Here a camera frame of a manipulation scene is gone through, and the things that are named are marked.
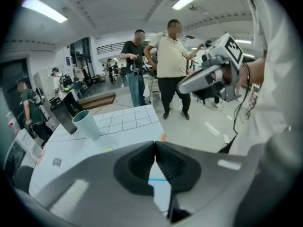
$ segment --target robotic arm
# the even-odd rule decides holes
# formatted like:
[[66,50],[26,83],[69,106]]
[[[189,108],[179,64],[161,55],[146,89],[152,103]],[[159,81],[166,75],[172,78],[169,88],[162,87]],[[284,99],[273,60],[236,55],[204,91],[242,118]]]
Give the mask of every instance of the robotic arm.
[[[202,69],[184,78],[178,84],[182,94],[194,92],[199,98],[220,97],[226,102],[240,97],[235,95],[234,85],[239,81],[239,69],[242,64],[243,50],[230,34],[220,37],[213,49],[202,56]],[[222,68],[230,70],[231,80],[223,79]]]

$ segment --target shoe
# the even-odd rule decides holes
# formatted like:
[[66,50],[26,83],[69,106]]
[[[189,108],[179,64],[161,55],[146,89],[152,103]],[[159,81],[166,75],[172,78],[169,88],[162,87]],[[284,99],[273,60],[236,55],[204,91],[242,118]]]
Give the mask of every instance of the shoe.
[[188,113],[187,112],[181,112],[182,113],[182,115],[186,118],[186,120],[189,120],[189,115],[188,115]]
[[219,105],[219,104],[216,104],[215,102],[212,102],[212,106],[218,108],[218,105]]
[[165,112],[164,115],[163,115],[163,119],[167,119],[168,116],[169,116],[169,113]]

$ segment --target ceiling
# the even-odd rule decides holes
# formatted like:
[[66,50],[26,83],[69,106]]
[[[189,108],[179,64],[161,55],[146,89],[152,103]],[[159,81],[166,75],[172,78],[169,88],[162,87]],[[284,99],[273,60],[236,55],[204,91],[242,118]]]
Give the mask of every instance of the ceiling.
[[[252,39],[252,16],[247,0],[195,0],[176,11],[177,0],[41,0],[68,20],[58,23],[29,9],[20,8],[6,44],[16,47],[58,50],[90,35],[106,35],[136,30],[165,31],[167,22],[176,18],[184,32],[202,41],[216,39],[229,32],[239,39]],[[252,45],[245,51],[258,53]]]

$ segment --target railing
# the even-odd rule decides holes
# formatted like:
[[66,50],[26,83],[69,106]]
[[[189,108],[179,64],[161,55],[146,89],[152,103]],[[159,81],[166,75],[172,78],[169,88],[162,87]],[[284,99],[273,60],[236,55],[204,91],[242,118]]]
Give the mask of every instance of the railing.
[[116,44],[109,44],[109,45],[104,45],[101,47],[97,48],[98,55],[107,53],[107,52],[112,52],[112,51],[121,51],[123,49],[125,42],[122,43],[116,43]]

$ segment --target person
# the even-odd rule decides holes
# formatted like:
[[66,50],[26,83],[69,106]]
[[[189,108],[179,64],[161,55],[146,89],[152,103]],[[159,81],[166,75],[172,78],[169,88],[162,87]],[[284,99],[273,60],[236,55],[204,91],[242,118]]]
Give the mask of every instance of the person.
[[144,53],[141,46],[143,41],[145,41],[145,32],[137,29],[134,38],[125,42],[120,55],[121,59],[126,59],[126,78],[134,107],[146,105],[143,96],[145,89],[142,69]]
[[[249,0],[249,6],[253,17],[253,42],[264,53],[256,61],[247,63],[250,83],[262,83],[262,87],[247,124],[231,144],[229,153],[242,156],[248,154],[251,146],[265,143],[273,134],[288,129],[288,114],[298,107],[292,99],[289,101],[292,103],[286,105],[277,102],[295,95],[294,90],[297,90],[296,84],[300,82],[302,72],[300,66],[303,64],[300,36],[284,8],[276,0]],[[229,72],[223,71],[223,77],[228,76]],[[237,86],[246,83],[247,77],[247,71],[241,66]]]
[[24,107],[26,124],[32,125],[36,134],[45,142],[49,140],[53,131],[45,124],[41,109],[35,104],[35,99],[23,81],[17,82],[17,91],[21,93],[21,101]]
[[112,61],[112,59],[111,58],[108,58],[108,60],[107,60],[107,63],[106,63],[106,66],[107,66],[107,71],[108,71],[108,76],[109,76],[109,78],[110,78],[110,81],[111,82],[114,82],[114,78],[113,78],[113,67],[112,67],[112,65],[111,65],[111,62]]
[[58,94],[59,98],[61,100],[63,100],[63,102],[64,102],[64,104],[65,104],[65,106],[67,108],[67,111],[70,113],[70,115],[72,117],[75,117],[76,113],[75,113],[75,111],[74,111],[74,109],[72,108],[71,105],[73,105],[75,108],[77,108],[80,112],[83,111],[84,109],[78,103],[78,101],[75,100],[74,95],[73,95],[74,89],[72,89],[68,93],[62,92],[60,90],[60,78],[63,76],[63,74],[59,73],[59,69],[58,68],[56,68],[56,67],[53,68],[52,75],[54,75],[54,78],[53,78],[53,87],[54,87],[54,90],[55,90],[55,94]]
[[[203,45],[199,45],[198,49],[191,54],[188,54],[183,44],[178,40],[178,37],[182,36],[181,23],[176,19],[172,19],[168,22],[167,30],[167,34],[158,33],[154,36],[144,49],[144,54],[153,70],[157,70],[158,85],[165,111],[163,118],[167,119],[169,115],[169,105],[176,92],[183,104],[181,113],[189,120],[188,110],[190,106],[190,94],[180,94],[177,91],[177,84],[187,75],[186,60],[184,60],[184,58],[191,60],[196,57],[197,52]],[[152,48],[158,49],[158,64],[152,60],[150,54]]]
[[[205,53],[207,53],[209,50],[211,50],[213,48],[213,42],[211,40],[206,40],[205,41],[205,47],[206,47]],[[212,102],[212,106],[218,108],[219,102],[220,102],[220,98],[218,98],[217,96],[215,96],[214,97],[214,101]]]
[[190,69],[193,69],[193,71],[195,71],[195,69],[196,69],[196,64],[197,64],[197,62],[195,62],[194,59],[192,59],[189,68],[190,68]]

